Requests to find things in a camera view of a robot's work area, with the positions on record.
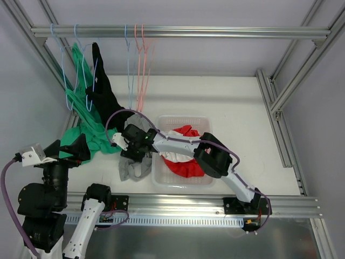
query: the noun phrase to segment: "gray panel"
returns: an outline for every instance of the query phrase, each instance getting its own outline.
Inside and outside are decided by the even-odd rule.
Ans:
[[[64,244],[75,229],[65,226]],[[229,228],[120,227],[94,232],[86,259],[316,259],[312,228],[308,219],[271,219],[255,235]]]

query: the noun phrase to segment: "black cloth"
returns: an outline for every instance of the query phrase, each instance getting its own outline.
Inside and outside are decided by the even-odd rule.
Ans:
[[[91,99],[94,106],[96,107],[101,117],[102,124],[106,126],[109,117],[114,112],[124,108],[119,105],[118,100],[112,92],[112,87],[110,85],[109,78],[107,77],[104,71],[103,59],[97,43],[92,44],[92,58],[93,65],[96,69],[95,88],[94,91],[92,91],[93,86],[91,85],[86,89],[85,93],[88,94],[89,100]],[[112,117],[112,119],[109,122],[108,128],[116,128],[118,132],[122,132],[123,127],[125,125],[125,121],[133,114],[133,112],[118,113],[117,115]]]

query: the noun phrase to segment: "cable connector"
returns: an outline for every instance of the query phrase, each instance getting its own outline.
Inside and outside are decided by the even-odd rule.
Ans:
[[[15,154],[15,157],[13,158],[13,160],[16,160],[17,162],[22,162],[22,155],[18,152]]]

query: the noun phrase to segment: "clear plastic basket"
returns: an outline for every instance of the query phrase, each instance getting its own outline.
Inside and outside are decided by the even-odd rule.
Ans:
[[[205,116],[162,115],[156,120],[156,127],[164,132],[184,125],[191,125],[192,129],[198,130],[200,135],[204,132],[212,132],[211,123]],[[151,175],[153,183],[162,187],[210,187],[215,183],[214,179],[208,175],[185,178],[173,173],[157,153],[153,154]]]

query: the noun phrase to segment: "purple cable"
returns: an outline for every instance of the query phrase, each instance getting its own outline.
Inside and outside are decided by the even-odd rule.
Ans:
[[[125,214],[127,215],[127,217],[125,218],[125,220],[121,221],[121,222],[118,223],[118,224],[112,225],[112,226],[110,226],[110,227],[108,227],[108,228],[99,228],[99,227],[96,227],[96,230],[98,230],[98,231],[105,231],[105,230],[114,229],[114,228],[117,228],[117,227],[119,227],[120,225],[124,224],[124,223],[129,219],[129,213],[128,213],[126,210],[122,210],[122,209],[111,210],[110,212],[102,212],[100,215],[106,215],[106,214],[109,214],[109,213],[116,213],[116,212],[125,213]]]
[[[6,172],[9,169],[9,167],[13,164],[17,162],[15,159],[12,159],[10,162],[8,162],[5,167],[2,169],[1,172],[1,192],[2,192],[2,196],[4,197],[4,201],[7,207],[7,210],[10,213],[10,216],[14,222],[14,224],[16,225],[20,235],[22,236],[25,244],[27,245],[27,247],[31,250],[32,254],[35,255],[35,257],[37,258],[41,258],[40,254],[36,251],[35,247],[33,246],[33,244],[31,243],[29,237],[27,236],[27,234],[25,233],[22,225],[20,224],[17,215],[15,213],[15,211],[13,210],[9,195],[7,193],[7,189],[6,189],[6,184],[5,184],[5,176],[6,176]]]
[[[162,132],[160,132],[160,130],[158,128],[156,128],[156,126],[152,123],[152,121],[150,121],[149,118],[147,118],[144,114],[142,114],[141,112],[138,112],[138,111],[135,111],[135,110],[131,110],[131,109],[122,109],[122,110],[118,110],[116,112],[114,112],[110,117],[109,119],[107,120],[107,123],[106,123],[106,126],[105,126],[105,132],[106,132],[106,137],[109,141],[110,144],[112,144],[110,138],[109,138],[109,135],[108,135],[108,125],[110,123],[110,120],[115,116],[117,115],[118,113],[120,112],[134,112],[136,114],[138,114],[139,116],[143,117],[144,119],[146,119],[146,121],[149,123],[149,125],[160,135],[162,136],[163,138],[165,139],[168,139],[168,140],[173,140],[173,141],[178,141],[178,142],[183,142],[183,143],[190,143],[189,140],[184,140],[184,139],[177,139],[177,138],[172,138],[172,137],[167,137],[166,135],[164,135]],[[195,140],[195,141],[192,141],[191,142],[192,144],[196,144],[196,143],[205,143],[205,144],[209,144],[209,145],[213,145],[221,150],[224,150],[226,152],[228,152],[229,154],[233,155],[237,162],[232,166],[231,170],[232,172],[235,174],[235,176],[238,178],[238,180],[240,180],[240,182],[246,187],[248,188],[249,190],[251,190],[252,192],[254,193],[257,193],[261,196],[263,196],[266,201],[267,201],[267,204],[268,204],[268,214],[267,214],[267,218],[265,220],[265,222],[261,225],[261,227],[259,229],[261,229],[267,222],[267,220],[270,218],[270,213],[271,213],[271,203],[270,203],[270,200],[269,198],[263,194],[262,192],[259,192],[257,190],[254,190],[252,188],[250,188],[248,186],[248,184],[241,178],[241,176],[239,176],[237,173],[235,173],[235,168],[239,165],[240,163],[240,159],[239,159],[239,156],[237,154],[235,154],[233,151],[229,150],[228,148],[226,147],[223,147],[219,144],[216,144],[216,143],[213,143],[212,141],[208,141],[208,140]]]

